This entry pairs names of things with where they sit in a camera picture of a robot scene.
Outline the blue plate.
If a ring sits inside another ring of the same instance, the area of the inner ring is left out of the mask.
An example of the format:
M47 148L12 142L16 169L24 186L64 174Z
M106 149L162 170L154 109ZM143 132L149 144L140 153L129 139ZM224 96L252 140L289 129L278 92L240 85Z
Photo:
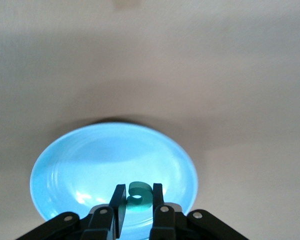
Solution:
M117 185L162 184L165 202L188 213L198 192L195 166L165 134L137 124L107 122L73 130L52 142L30 175L34 206L46 221L64 212L85 218L108 204Z

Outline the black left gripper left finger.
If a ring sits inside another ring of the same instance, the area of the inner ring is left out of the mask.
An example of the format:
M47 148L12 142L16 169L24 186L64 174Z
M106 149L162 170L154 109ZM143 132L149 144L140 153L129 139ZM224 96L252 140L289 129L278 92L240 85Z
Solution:
M63 212L16 240L117 240L126 214L126 186L118 184L108 204L94 206L80 218Z

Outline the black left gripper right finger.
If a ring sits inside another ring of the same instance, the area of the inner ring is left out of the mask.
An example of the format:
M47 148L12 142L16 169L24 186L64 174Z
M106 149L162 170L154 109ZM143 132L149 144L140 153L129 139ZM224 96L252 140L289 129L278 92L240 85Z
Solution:
M206 210L184 215L180 205L164 202L161 183L153 185L152 203L149 240L249 240Z

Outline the teal foam letter c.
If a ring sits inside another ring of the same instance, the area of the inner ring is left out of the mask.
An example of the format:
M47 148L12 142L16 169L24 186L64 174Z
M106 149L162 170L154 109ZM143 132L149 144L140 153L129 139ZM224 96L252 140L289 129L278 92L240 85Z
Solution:
M126 207L130 211L143 212L153 205L152 187L145 182L131 182L128 194Z

